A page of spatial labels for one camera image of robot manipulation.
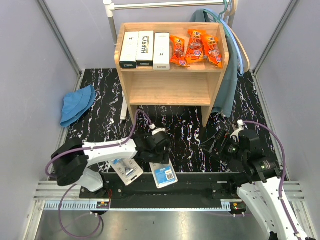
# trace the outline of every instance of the metal floor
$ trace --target metal floor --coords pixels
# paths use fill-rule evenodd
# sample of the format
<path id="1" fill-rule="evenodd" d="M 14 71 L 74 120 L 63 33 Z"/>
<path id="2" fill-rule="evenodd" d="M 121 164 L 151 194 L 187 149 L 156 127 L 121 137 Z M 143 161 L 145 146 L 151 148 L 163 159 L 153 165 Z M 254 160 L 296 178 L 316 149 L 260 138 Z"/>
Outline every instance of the metal floor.
<path id="1" fill-rule="evenodd" d="M 84 211 L 63 211 L 65 226 Z M 97 240 L 263 240 L 253 216 L 233 218 L 229 213 L 209 212 L 107 212 Z M 85 236 L 97 227 L 98 219 L 85 216 L 67 228 Z M 58 211 L 43 212 L 36 240 L 71 240 L 60 228 Z"/>

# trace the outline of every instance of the black marble surface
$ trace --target black marble surface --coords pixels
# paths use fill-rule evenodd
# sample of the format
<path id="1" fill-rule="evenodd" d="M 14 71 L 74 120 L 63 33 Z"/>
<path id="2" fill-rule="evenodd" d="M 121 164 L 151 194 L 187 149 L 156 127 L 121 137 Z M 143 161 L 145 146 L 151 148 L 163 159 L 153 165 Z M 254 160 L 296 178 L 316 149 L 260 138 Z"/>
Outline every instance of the black marble surface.
<path id="1" fill-rule="evenodd" d="M 122 108 L 122 87 L 116 69 L 87 69 L 81 88 L 92 84 L 96 91 L 93 106 L 69 128 L 67 140 L 80 138 L 88 142 L 114 141 L 129 135 L 132 121 L 129 114 L 125 122 L 120 121 Z M 202 128 L 201 108 L 196 106 L 140 106 L 158 128 L 166 128 L 172 139 L 170 159 L 176 172 L 239 172 L 239 162 L 227 165 L 215 159 L 200 146 L 201 141 L 212 137 L 220 128 L 229 129 L 237 120 L 251 120 L 266 124 L 254 81 L 248 72 L 238 77 L 238 84 L 230 118 L 211 114 L 206 128 Z M 149 132 L 147 120 L 139 115 L 136 130 Z M 261 139 L 265 155 L 276 158 L 269 133 L 255 125 L 248 125 L 256 130 Z M 137 161 L 145 172 L 150 172 L 149 163 Z M 101 172 L 113 172 L 107 163 L 93 166 Z"/>

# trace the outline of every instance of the metal pole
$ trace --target metal pole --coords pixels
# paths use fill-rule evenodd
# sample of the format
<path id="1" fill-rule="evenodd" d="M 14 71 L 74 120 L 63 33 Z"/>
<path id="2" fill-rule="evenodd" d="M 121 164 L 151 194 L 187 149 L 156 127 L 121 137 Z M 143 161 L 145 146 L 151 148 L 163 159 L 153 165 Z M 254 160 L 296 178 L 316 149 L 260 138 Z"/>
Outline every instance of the metal pole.
<path id="1" fill-rule="evenodd" d="M 224 4 L 223 0 L 157 2 L 157 3 L 114 5 L 114 9 L 115 10 L 153 9 L 153 8 L 190 7 L 190 6 L 207 6 L 207 5 L 223 5 L 223 4 Z"/>
<path id="2" fill-rule="evenodd" d="M 54 20 L 54 17 L 52 16 L 45 0 L 36 0 L 39 4 L 40 9 L 42 10 L 47 22 L 49 23 L 54 35 L 56 36 L 56 39 L 58 40 L 60 46 L 62 47 L 67 59 L 69 60 L 70 64 L 72 65 L 74 71 L 78 75 L 78 77 L 81 75 L 82 70 L 80 69 L 79 65 L 77 64 L 77 61 L 75 60 L 74 56 L 72 55 L 69 47 L 67 46 L 67 43 L 65 39 L 63 38 L 58 25 L 56 24 L 56 21 Z"/>
<path id="3" fill-rule="evenodd" d="M 110 30 L 113 38 L 113 44 L 114 46 L 117 46 L 117 41 L 118 41 L 118 35 L 117 35 L 117 30 L 116 30 L 116 25 L 115 25 L 115 19 L 114 17 L 108 17 L 109 19 L 109 25 L 110 25 Z"/>
<path id="4" fill-rule="evenodd" d="M 300 2 L 300 0 L 291 0 L 291 2 L 289 3 L 288 7 L 286 8 L 279 24 L 276 26 L 276 29 L 274 30 L 271 39 L 269 40 L 268 44 L 266 45 L 258 63 L 256 64 L 256 67 L 254 68 L 253 72 L 255 74 L 257 74 L 262 66 L 262 64 L 265 62 L 271 48 L 273 47 L 273 45 L 275 44 L 276 40 L 278 39 L 281 31 L 283 30 L 284 26 L 286 25 L 289 17 L 291 16 L 291 14 L 293 13 L 293 11 L 295 10 L 296 6 L 298 5 L 298 3 Z"/>
<path id="5" fill-rule="evenodd" d="M 228 25 L 232 29 L 235 20 L 236 10 L 238 8 L 238 0 L 231 0 L 232 1 L 232 9 L 230 10 Z"/>

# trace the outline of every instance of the blue hat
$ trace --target blue hat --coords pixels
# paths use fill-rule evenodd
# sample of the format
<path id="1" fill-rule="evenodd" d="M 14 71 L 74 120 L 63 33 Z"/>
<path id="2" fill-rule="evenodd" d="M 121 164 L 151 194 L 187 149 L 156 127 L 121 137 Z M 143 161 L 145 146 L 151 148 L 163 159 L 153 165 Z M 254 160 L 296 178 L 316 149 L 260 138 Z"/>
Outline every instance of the blue hat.
<path id="1" fill-rule="evenodd" d="M 63 99 L 60 125 L 68 127 L 77 121 L 95 102 L 96 91 L 92 85 L 69 92 Z"/>

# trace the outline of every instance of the blue cloth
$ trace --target blue cloth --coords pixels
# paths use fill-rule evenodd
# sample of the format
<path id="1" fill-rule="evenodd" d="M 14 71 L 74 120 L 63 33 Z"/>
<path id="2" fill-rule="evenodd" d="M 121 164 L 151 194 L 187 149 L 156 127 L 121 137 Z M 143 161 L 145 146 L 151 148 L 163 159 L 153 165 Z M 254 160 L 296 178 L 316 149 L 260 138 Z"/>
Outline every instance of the blue cloth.
<path id="1" fill-rule="evenodd" d="M 69 92 L 63 99 L 60 125 L 68 127 L 76 122 L 95 102 L 96 91 L 92 85 Z"/>
<path id="2" fill-rule="evenodd" d="M 192 15 L 190 22 L 211 22 L 205 9 L 199 9 Z M 231 116 L 238 83 L 238 53 L 233 40 L 226 39 L 229 51 L 229 63 L 223 77 L 219 93 L 215 99 L 212 113 L 222 113 L 228 118 Z"/>

